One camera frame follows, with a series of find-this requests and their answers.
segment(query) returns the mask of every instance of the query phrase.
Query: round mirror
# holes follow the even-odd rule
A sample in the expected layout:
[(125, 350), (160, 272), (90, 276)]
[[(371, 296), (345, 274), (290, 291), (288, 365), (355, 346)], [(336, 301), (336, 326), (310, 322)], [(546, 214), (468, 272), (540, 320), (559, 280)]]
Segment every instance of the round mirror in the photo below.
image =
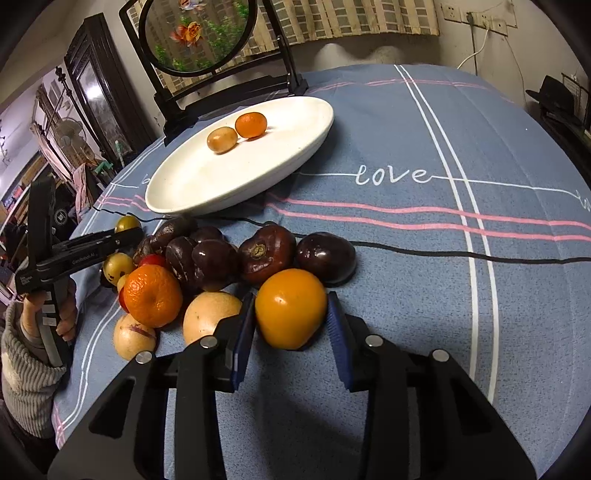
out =
[(150, 62), (178, 77), (213, 72), (246, 44), (256, 0), (148, 0), (139, 42)]

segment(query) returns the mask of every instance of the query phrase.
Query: fruit pile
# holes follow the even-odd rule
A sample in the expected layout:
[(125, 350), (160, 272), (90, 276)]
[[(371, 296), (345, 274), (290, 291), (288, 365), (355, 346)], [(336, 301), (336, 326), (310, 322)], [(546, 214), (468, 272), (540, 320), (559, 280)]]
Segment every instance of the fruit pile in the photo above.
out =
[[(119, 223), (133, 222), (123, 217)], [(212, 335), (221, 319), (242, 306), (221, 290), (244, 282), (259, 288), (255, 313), (264, 339), (275, 348), (300, 349), (326, 315), (324, 287), (344, 283), (355, 268), (353, 245), (331, 233), (312, 233), (297, 243), (289, 230), (269, 223), (236, 247), (215, 227), (198, 227), (188, 216), (172, 218), (142, 240), (133, 257), (115, 253), (105, 260), (102, 273), (117, 286), (128, 313), (113, 344), (125, 359), (153, 351), (155, 329), (180, 317), (183, 306), (186, 344)]]
[(225, 153), (238, 143), (238, 135), (250, 140), (258, 138), (267, 130), (267, 119), (259, 112), (245, 113), (236, 119), (234, 128), (216, 128), (207, 136), (207, 146), (215, 153)]

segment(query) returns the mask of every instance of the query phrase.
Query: human hand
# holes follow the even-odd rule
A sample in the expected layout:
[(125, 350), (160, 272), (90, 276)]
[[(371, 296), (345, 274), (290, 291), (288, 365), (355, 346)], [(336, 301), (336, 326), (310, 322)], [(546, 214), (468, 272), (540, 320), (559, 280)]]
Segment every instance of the human hand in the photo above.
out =
[[(69, 342), (76, 336), (76, 283), (70, 279), (68, 282), (68, 296), (60, 306), (60, 323), (57, 324), (56, 332), (66, 342)], [(35, 314), (41, 310), (46, 299), (44, 291), (30, 293), (25, 297), (22, 304), (21, 328), (31, 337), (39, 338), (39, 327), (35, 320)]]

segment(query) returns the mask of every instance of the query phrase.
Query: black wooden frame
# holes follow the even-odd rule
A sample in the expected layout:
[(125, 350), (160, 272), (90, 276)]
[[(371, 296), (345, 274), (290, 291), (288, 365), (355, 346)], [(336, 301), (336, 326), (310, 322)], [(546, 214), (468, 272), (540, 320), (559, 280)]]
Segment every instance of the black wooden frame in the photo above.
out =
[(99, 140), (100, 152), (105, 159), (119, 164), (115, 161), (118, 158), (117, 153), (109, 145), (79, 83), (80, 75), (89, 63), (132, 150), (124, 155), (125, 163), (129, 163), (156, 140), (156, 135), (125, 75), (103, 14), (93, 15), (84, 20), (70, 44), (64, 61), (76, 95)]
[[(135, 27), (129, 19), (128, 11), (131, 8), (131, 6), (134, 3), (136, 3), (136, 1), (137, 0), (128, 0), (125, 3), (125, 5), (119, 10), (119, 17), (121, 19), (121, 22), (123, 23), (125, 31), (127, 32), (129, 40), (134, 46), (135, 52), (137, 53), (138, 58), (142, 66), (144, 67), (146, 74), (148, 75), (148, 78), (150, 78), (150, 82), (156, 90), (154, 100), (156, 102), (156, 105), (158, 105), (158, 108), (164, 115), (164, 118), (166, 119), (166, 123), (164, 125), (165, 145), (168, 145), (185, 129), (192, 127), (201, 116), (211, 113), (220, 108), (224, 108), (229, 105), (233, 105), (235, 103), (242, 102), (247, 99), (255, 98), (259, 95), (264, 95), (278, 90), (287, 90), (287, 93), (289, 95), (303, 95), (306, 92), (308, 84), (306, 80), (304, 80), (302, 76), (299, 73), (297, 73), (296, 64), (294, 63), (294, 59), (291, 54), (289, 42), (285, 37), (283, 28), (281, 26), (281, 21), (277, 17), (277, 12), (275, 12), (272, 0), (262, 0), (262, 4), (265, 11), (267, 12), (269, 22), (271, 24), (271, 27), (275, 35), (275, 39), (277, 41), (277, 50), (264, 52), (252, 56), (246, 62), (223, 70), (221, 72), (215, 72), (212, 76), (205, 78), (197, 83), (194, 83), (188, 87), (185, 87), (183, 90), (176, 92), (175, 94), (172, 94), (169, 89), (163, 87), (160, 83), (160, 79), (158, 78), (158, 75), (154, 70), (154, 67), (158, 66), (158, 62), (156, 62), (156, 64), (153, 63), (153, 61), (156, 60), (155, 57), (150, 54), (149, 49), (147, 49), (148, 52), (146, 52), (145, 48), (143, 48), (147, 47), (145, 36), (142, 39), (142, 35), (138, 35), (136, 33)], [(139, 21), (140, 31), (146, 23), (147, 8), (149, 8), (152, 3), (153, 0), (148, 0), (143, 7)], [(248, 0), (248, 4), (249, 18), (247, 20), (246, 30), (242, 38), (238, 42), (237, 46), (232, 50), (233, 54), (237, 53), (248, 41), (249, 35), (246, 35), (246, 32), (250, 34), (252, 32), (251, 26), (254, 26), (254, 24), (256, 23), (257, 9), (253, 7), (253, 4), (256, 5), (256, 1)], [(285, 67), (286, 72), (285, 75), (281, 75), (278, 77), (264, 76), (250, 80), (245, 83), (234, 85), (232, 87), (216, 92), (212, 95), (209, 95), (201, 100), (197, 100), (191, 103), (190, 105), (186, 106), (184, 110), (182, 110), (178, 106), (177, 102), (180, 99), (184, 98), (190, 93), (196, 92), (197, 90), (203, 88), (206, 85), (209, 85), (223, 78), (229, 77), (244, 70), (248, 70), (250, 68), (259, 66), (262, 63), (266, 63), (268, 61), (273, 60), (283, 61), (283, 65)], [(208, 72), (209, 70), (210, 69), (203, 70), (199, 73), (199, 75)], [(185, 77), (197, 76), (195, 73), (189, 73), (189, 75), (179, 73), (174, 73), (174, 75)]]

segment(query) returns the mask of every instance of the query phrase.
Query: blue tablecloth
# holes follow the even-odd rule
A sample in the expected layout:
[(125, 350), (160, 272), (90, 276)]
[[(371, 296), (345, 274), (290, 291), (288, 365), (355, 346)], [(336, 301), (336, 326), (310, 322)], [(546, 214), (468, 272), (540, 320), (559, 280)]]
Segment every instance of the blue tablecloth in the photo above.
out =
[[(384, 65), (306, 78), (307, 95), (335, 110), (326, 142), (300, 171), (222, 215), (410, 249), (591, 255), (585, 182), (542, 128), (483, 80), (444, 67)], [(212, 121), (168, 147), (159, 140), (147, 148), (97, 207), (155, 217), (144, 202), (150, 176)], [(75, 235), (116, 220), (91, 211)], [(211, 223), (237, 245), (256, 230), (241, 221)], [(144, 228), (151, 233), (159, 224)], [(541, 475), (591, 405), (589, 265), (357, 250), (355, 277), (337, 289), (346, 311), (409, 351), (448, 350)], [(125, 365), (112, 345), (123, 312), (116, 295), (99, 287), (98, 269), (75, 276), (80, 329), (71, 378), (55, 400), (59, 445)], [(157, 354), (183, 348), (177, 326), (161, 334)], [(355, 478), (366, 395), (349, 394), (339, 382), (325, 333), (305, 352), (272, 350), (255, 338), (239, 392), (217, 399), (229, 479)], [(165, 469), (173, 479), (170, 410), (167, 421)]]

